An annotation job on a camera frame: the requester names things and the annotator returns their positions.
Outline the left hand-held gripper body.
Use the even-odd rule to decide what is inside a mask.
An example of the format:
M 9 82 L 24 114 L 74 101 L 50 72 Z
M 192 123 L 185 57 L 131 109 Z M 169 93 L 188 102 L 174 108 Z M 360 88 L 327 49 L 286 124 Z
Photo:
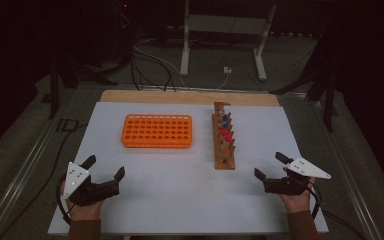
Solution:
M 79 206 L 89 206 L 119 194 L 119 182 L 92 183 L 89 170 L 70 162 L 64 184 L 63 198 Z

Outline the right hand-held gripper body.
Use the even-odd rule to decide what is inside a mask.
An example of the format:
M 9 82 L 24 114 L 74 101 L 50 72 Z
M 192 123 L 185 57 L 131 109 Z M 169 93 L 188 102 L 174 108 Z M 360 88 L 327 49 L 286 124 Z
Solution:
M 263 182 L 267 193 L 284 194 L 289 196 L 301 195 L 306 189 L 310 177 L 330 179 L 331 175 L 305 158 L 293 159 L 286 166 L 286 176 L 280 179 L 267 178 Z

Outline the wooden tube rack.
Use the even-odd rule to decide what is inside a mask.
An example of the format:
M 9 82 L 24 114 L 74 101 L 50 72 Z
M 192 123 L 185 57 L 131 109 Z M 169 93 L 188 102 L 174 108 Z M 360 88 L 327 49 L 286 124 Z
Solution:
M 212 134 L 213 134 L 213 149 L 214 149 L 214 165 L 218 170 L 234 170 L 235 157 L 234 157 L 234 131 L 232 130 L 232 118 L 231 113 L 225 110 L 227 103 L 215 102 L 214 113 L 212 114 Z M 226 122 L 222 122 L 222 116 L 228 115 L 229 119 Z M 232 135 L 233 139 L 230 142 L 225 141 L 224 136 L 220 135 L 222 124 L 229 124 L 227 129 L 228 134 Z

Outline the orange tube rack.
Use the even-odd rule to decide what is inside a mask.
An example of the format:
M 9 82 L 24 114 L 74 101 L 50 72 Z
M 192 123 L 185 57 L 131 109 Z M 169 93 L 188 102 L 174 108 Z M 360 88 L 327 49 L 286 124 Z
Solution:
M 121 142 L 128 148 L 189 148 L 192 117 L 184 114 L 128 114 Z

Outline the person's right hand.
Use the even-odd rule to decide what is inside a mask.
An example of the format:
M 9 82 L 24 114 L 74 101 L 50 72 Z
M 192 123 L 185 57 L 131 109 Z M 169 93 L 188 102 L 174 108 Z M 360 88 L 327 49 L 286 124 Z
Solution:
M 284 195 L 279 194 L 281 201 L 283 202 L 286 212 L 288 214 L 309 211 L 310 210 L 310 199 L 311 199 L 311 190 L 312 185 L 315 183 L 316 178 L 310 177 L 308 179 L 308 190 L 305 190 L 301 195 Z

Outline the person's left hand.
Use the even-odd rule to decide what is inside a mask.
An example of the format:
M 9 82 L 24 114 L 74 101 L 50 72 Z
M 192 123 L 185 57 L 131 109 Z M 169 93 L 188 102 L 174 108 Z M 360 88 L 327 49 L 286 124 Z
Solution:
M 65 200 L 68 208 L 68 215 L 72 221 L 100 220 L 103 201 L 96 202 L 89 206 L 78 206 L 69 199 Z

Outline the black tripod stand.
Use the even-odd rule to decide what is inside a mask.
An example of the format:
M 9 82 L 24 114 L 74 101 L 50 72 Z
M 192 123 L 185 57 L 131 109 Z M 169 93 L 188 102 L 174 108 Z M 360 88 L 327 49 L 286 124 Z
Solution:
M 306 93 L 309 101 L 319 101 L 324 96 L 323 122 L 326 128 L 332 132 L 333 100 L 336 82 L 336 67 L 338 57 L 331 52 L 328 41 L 322 36 L 305 65 L 298 80 L 276 90 L 270 94 L 284 95 L 299 86 L 312 82 L 312 86 Z
M 93 80 L 103 85 L 115 85 L 115 82 L 109 81 L 98 73 L 92 71 L 85 65 L 77 62 L 68 55 L 51 55 L 49 57 L 49 77 L 50 77 L 50 113 L 49 118 L 53 119 L 60 106 L 59 80 L 68 88 L 76 88 L 79 81 L 75 75 L 78 70 Z

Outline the white metal stand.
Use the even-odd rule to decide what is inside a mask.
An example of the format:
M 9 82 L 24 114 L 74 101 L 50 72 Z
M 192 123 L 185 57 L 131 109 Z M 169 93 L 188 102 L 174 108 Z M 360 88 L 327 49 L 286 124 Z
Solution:
M 267 79 L 267 74 L 262 59 L 262 53 L 268 39 L 276 9 L 277 5 L 271 4 L 265 18 L 219 16 L 215 14 L 199 15 L 190 13 L 190 0 L 185 0 L 183 51 L 180 64 L 180 75 L 188 75 L 190 55 L 189 33 L 191 31 L 247 34 L 260 36 L 260 43 L 258 47 L 253 50 L 253 57 L 258 79 L 260 81 L 265 81 Z

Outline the dark equipment with red light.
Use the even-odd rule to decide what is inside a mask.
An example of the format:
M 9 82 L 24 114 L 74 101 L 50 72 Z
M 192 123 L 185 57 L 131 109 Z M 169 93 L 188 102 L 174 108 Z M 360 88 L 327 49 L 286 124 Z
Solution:
M 114 49 L 112 58 L 120 66 L 129 61 L 136 24 L 132 0 L 113 0 L 115 14 Z

